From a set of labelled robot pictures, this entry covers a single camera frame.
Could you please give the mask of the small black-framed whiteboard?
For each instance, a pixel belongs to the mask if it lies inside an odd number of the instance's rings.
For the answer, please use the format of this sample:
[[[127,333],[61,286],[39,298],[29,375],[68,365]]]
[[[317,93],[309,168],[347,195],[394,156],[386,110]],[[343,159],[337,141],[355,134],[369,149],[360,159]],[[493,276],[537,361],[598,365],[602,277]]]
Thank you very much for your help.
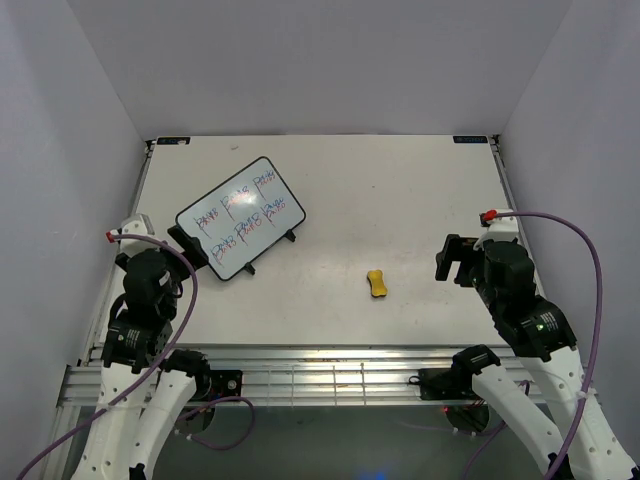
[[[175,222],[200,240],[215,276],[229,281],[306,217],[275,165],[261,156],[180,211]]]

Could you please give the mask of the yellow black whiteboard eraser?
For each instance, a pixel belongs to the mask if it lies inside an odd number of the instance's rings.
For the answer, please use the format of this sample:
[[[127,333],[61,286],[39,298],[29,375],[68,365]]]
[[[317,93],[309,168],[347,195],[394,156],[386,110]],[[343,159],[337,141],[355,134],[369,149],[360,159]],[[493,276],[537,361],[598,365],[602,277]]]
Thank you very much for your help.
[[[388,295],[388,288],[385,284],[382,270],[369,270],[367,272],[367,280],[370,286],[370,295],[373,298],[384,298]]]

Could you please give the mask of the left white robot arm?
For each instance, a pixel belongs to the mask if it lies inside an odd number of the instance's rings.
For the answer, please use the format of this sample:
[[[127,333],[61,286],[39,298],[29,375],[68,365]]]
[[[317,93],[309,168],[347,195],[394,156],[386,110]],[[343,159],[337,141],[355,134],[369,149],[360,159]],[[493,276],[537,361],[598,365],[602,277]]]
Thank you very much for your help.
[[[160,247],[143,214],[125,220],[108,237],[120,246],[116,263],[124,272],[124,291],[109,312],[98,417],[73,476],[149,479],[184,405],[212,387],[201,354],[165,351],[178,335],[171,323],[182,283],[206,258],[193,245],[180,256]]]

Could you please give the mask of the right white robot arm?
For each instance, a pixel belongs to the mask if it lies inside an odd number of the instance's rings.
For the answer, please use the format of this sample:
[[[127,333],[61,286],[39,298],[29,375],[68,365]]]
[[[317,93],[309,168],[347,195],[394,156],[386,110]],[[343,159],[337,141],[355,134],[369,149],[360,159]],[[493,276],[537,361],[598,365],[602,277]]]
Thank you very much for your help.
[[[636,479],[639,466],[613,433],[586,378],[576,338],[563,312],[537,291],[535,267],[517,239],[480,242],[450,234],[436,256],[435,278],[453,263],[457,285],[474,289],[500,336],[538,388],[543,413],[485,345],[453,358],[454,390],[485,400],[516,434],[547,479]]]

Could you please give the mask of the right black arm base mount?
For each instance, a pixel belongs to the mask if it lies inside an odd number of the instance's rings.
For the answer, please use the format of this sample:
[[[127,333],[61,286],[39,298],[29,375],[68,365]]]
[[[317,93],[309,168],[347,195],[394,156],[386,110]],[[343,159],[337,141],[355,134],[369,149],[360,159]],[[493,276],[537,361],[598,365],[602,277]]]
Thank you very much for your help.
[[[471,388],[471,377],[453,369],[419,369],[407,383],[419,389],[419,397],[424,401],[478,399]]]

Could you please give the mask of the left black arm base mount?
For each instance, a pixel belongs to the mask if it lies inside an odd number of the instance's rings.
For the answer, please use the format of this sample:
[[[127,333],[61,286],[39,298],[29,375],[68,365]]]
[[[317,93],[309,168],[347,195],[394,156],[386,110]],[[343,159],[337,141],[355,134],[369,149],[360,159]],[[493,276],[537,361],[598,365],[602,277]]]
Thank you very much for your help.
[[[242,395],[242,370],[211,370],[205,375],[205,384],[199,401]]]

